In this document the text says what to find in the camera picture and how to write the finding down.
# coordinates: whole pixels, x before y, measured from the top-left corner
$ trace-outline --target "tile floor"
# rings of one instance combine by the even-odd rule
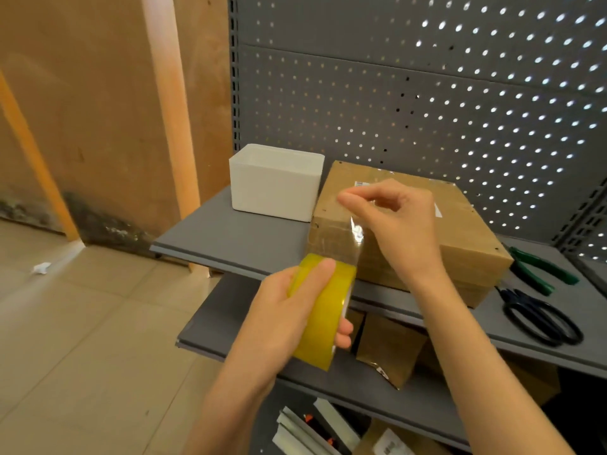
[[[217,280],[0,220],[0,454],[179,454],[220,364],[174,342]]]

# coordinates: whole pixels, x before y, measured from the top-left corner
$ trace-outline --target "white container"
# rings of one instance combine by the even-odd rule
[[[325,156],[248,144],[230,158],[232,207],[309,222]]]

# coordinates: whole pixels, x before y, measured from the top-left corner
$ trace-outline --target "left hand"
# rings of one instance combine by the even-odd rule
[[[266,277],[251,302],[247,318],[226,358],[226,367],[238,369],[247,380],[266,387],[286,365],[304,333],[316,298],[333,272],[335,260],[322,260],[309,274],[297,292],[287,298],[297,267],[287,268]],[[352,323],[341,319],[335,345],[348,348]]]

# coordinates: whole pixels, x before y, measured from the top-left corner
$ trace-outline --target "packing tape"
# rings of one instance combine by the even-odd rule
[[[289,297],[301,286],[312,268],[324,257],[309,253],[299,264],[299,270],[288,291]],[[293,356],[315,367],[329,370],[335,353],[335,334],[339,320],[345,316],[350,302],[356,267],[337,261],[335,273],[315,301],[302,339]]]

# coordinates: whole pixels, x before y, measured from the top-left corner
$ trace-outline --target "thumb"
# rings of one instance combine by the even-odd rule
[[[312,268],[302,285],[292,295],[292,301],[301,308],[306,317],[310,315],[314,302],[333,276],[335,265],[335,260],[332,258],[323,259]]]
[[[338,202],[351,213],[358,215],[362,219],[366,220],[371,228],[381,220],[383,213],[378,211],[377,208],[369,203],[365,198],[361,198],[353,193],[347,193],[342,191],[338,194]]]

